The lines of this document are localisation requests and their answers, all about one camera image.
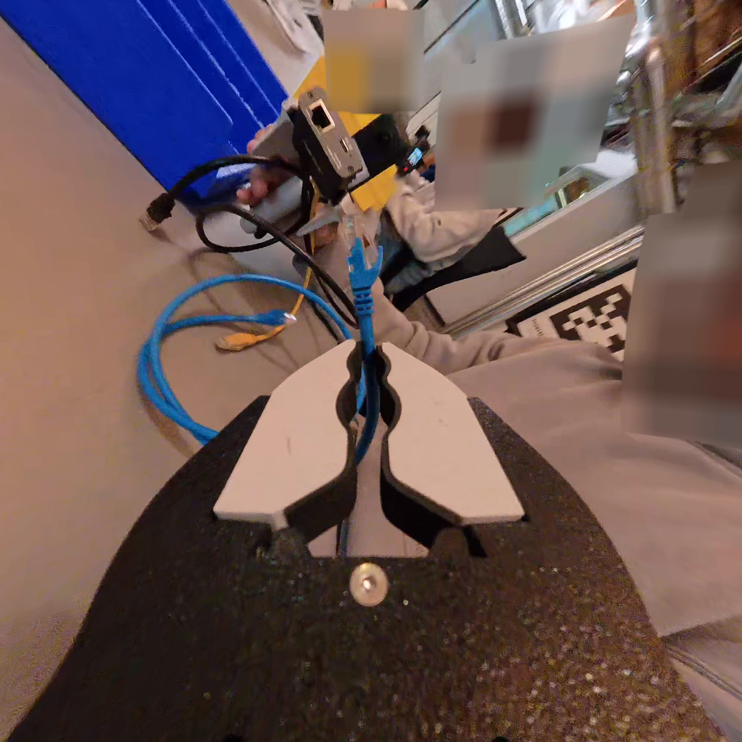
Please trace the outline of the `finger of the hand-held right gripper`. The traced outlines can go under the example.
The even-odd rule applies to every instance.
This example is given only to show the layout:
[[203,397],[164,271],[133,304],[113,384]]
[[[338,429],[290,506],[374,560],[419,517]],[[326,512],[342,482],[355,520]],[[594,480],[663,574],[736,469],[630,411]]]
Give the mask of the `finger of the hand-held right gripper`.
[[298,105],[283,106],[280,116],[267,127],[252,149],[250,156],[257,160],[252,163],[252,169],[301,171],[299,155],[293,144],[294,118],[298,112]]

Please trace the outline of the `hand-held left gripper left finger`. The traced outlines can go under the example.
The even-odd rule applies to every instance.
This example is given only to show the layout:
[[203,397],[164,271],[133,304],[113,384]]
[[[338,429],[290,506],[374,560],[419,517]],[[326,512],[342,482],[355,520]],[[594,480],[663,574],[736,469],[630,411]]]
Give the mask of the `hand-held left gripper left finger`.
[[356,503],[354,340],[330,348],[269,396],[213,507],[221,520],[296,531],[311,543]]

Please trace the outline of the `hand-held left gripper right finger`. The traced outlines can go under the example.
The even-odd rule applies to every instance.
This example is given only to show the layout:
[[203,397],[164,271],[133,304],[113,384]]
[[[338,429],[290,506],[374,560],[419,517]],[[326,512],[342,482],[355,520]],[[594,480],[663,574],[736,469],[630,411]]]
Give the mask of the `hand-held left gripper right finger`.
[[449,378],[391,343],[379,347],[380,499],[385,517],[427,550],[477,526],[520,522],[524,506],[470,405]]

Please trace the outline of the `black network splitter box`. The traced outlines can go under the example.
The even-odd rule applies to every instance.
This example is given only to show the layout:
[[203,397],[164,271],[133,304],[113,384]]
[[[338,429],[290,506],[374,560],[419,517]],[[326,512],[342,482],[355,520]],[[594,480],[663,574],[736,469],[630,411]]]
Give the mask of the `black network splitter box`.
[[332,111],[323,88],[303,93],[289,112],[292,145],[302,170],[333,206],[369,176],[361,151],[339,114]]

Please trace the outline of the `person's right forearm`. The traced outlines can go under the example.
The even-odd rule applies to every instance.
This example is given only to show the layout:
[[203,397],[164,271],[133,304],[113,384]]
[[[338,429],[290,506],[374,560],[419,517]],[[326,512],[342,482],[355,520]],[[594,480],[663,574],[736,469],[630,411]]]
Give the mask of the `person's right forearm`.
[[740,740],[740,469],[696,444],[633,436],[622,365],[597,344],[496,330],[434,332],[373,286],[388,341],[482,400],[576,490],[628,567],[673,662],[728,740]]

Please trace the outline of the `beige desk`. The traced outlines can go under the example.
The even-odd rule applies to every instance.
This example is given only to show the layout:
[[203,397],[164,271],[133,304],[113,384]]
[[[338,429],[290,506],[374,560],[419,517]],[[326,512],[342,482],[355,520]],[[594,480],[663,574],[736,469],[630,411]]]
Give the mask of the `beige desk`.
[[189,239],[159,185],[2,21],[2,740],[50,682],[131,526],[194,445],[135,379]]

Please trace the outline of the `person's right hand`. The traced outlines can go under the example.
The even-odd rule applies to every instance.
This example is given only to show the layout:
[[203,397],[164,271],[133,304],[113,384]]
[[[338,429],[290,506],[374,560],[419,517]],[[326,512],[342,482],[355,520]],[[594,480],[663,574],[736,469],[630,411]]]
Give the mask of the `person's right hand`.
[[251,208],[258,206],[291,177],[292,174],[283,168],[255,165],[246,185],[236,193],[237,202]]

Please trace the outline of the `person's grey hoodie torso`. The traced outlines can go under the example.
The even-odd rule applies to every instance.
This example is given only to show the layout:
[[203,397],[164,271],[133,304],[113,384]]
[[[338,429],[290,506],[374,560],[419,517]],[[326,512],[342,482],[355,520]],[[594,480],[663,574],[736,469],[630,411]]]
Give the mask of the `person's grey hoodie torso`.
[[397,175],[379,214],[376,246],[388,296],[419,285],[467,255],[514,209],[437,211],[435,184],[419,172]]

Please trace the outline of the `blue plastic bin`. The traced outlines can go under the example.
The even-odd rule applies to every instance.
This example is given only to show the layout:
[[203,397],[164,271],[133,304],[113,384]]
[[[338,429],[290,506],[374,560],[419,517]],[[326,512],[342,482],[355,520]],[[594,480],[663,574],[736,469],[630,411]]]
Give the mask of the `blue plastic bin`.
[[2,1],[2,18],[164,189],[246,151],[289,93],[224,1]]

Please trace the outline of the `black and white marker board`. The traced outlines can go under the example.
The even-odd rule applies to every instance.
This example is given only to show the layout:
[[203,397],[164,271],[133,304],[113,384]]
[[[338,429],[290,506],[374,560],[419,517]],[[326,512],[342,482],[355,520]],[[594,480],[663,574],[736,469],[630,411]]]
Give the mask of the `black and white marker board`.
[[509,332],[530,339],[584,341],[622,361],[636,263],[594,274],[506,320]]

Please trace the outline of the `metal shelving rack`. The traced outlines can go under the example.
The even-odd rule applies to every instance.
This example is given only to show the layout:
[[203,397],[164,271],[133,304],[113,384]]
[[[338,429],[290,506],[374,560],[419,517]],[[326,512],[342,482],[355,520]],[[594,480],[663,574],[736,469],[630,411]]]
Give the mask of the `metal shelving rack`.
[[604,19],[628,14],[617,121],[606,125],[630,135],[644,223],[682,205],[700,165],[740,161],[741,2],[615,2]]

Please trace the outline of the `aluminium frame rail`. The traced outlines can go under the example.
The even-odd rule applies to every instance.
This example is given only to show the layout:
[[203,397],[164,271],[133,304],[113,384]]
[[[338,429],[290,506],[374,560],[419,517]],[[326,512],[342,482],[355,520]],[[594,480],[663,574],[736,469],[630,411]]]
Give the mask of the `aluminium frame rail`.
[[631,228],[515,289],[504,298],[446,325],[444,330],[454,338],[463,337],[478,329],[503,323],[545,299],[613,272],[637,259],[644,231],[643,225]]

